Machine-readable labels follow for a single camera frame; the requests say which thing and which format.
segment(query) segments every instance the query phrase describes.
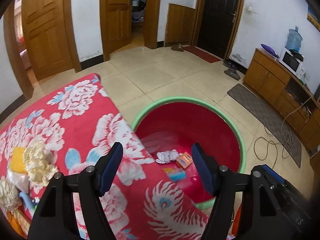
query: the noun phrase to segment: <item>blue water bottle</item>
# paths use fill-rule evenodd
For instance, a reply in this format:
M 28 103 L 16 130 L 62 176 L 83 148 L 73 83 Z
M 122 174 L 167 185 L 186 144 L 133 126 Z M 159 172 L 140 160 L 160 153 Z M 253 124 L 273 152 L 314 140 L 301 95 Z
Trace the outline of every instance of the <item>blue water bottle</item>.
M 287 50 L 294 49 L 295 51 L 299 52 L 301 48 L 301 41 L 302 37 L 300 33 L 298 33 L 298 26 L 296 26 L 296 29 L 289 29 L 289 34 L 288 34 L 288 40 L 285 48 Z

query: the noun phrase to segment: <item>yellow sponge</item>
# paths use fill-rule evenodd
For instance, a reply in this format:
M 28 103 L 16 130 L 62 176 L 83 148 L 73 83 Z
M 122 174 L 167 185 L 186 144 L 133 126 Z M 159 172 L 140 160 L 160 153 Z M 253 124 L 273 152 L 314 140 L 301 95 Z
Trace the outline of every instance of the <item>yellow sponge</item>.
M 26 168 L 23 164 L 22 158 L 25 147 L 15 147 L 13 149 L 12 158 L 10 161 L 10 170 L 19 173 L 27 173 Z

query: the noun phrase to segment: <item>blue gripper pad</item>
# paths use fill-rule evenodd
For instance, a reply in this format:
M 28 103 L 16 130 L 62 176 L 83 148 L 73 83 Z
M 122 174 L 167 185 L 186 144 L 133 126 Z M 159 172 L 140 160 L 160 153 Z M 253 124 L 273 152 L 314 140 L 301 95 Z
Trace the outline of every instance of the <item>blue gripper pad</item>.
M 278 173 L 276 173 L 273 169 L 271 169 L 269 166 L 265 164 L 262 165 L 262 167 L 266 170 L 266 172 L 268 172 L 272 177 L 274 177 L 279 183 L 284 184 L 284 179 Z
M 121 143 L 115 143 L 110 149 L 108 155 L 109 154 L 112 156 L 101 174 L 99 192 L 102 196 L 110 190 L 113 179 L 115 178 L 121 163 L 123 156 L 123 147 Z
M 191 155 L 192 160 L 196 166 L 196 169 L 198 171 L 198 174 L 200 176 L 202 185 L 204 186 L 204 189 L 210 193 L 210 195 L 213 196 L 214 188 L 212 183 L 212 175 L 207 167 L 207 165 L 204 162 L 204 159 L 202 158 L 199 150 L 197 149 L 196 145 L 192 145 L 191 147 Z

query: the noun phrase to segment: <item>metal screw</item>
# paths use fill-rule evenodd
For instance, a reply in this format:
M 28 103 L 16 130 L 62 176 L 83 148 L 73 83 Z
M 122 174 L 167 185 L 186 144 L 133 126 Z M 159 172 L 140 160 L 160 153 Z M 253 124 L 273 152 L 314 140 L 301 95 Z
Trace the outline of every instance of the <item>metal screw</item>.
M 228 170 L 228 167 L 227 167 L 226 165 L 221 165 L 221 166 L 219 167 L 219 170 L 220 170 L 220 171 L 227 171 L 227 170 Z
M 93 172 L 94 171 L 94 166 L 88 166 L 85 168 L 86 172 Z
M 57 172 L 56 174 L 54 174 L 54 178 L 55 179 L 59 179 L 59 178 L 61 178 L 61 176 L 62 176 L 62 173 L 61 172 Z
M 261 173 L 259 171 L 254 171 L 253 172 L 253 175 L 256 177 L 256 178 L 260 178 L 261 177 Z

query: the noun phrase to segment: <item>floral blanket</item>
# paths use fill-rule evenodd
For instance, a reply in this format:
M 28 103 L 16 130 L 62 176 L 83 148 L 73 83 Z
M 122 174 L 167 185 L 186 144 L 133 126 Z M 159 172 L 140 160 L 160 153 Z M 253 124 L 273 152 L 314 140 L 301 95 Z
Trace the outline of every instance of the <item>floral blanket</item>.
M 6 176 L 13 148 L 45 142 L 63 174 L 94 165 L 120 142 L 124 155 L 109 192 L 100 200 L 117 239 L 199 239 L 207 216 L 163 173 L 90 74 L 43 97 L 0 131 L 0 176 Z M 30 184 L 32 197 L 44 188 Z M 78 194 L 74 193 L 80 235 L 88 239 Z

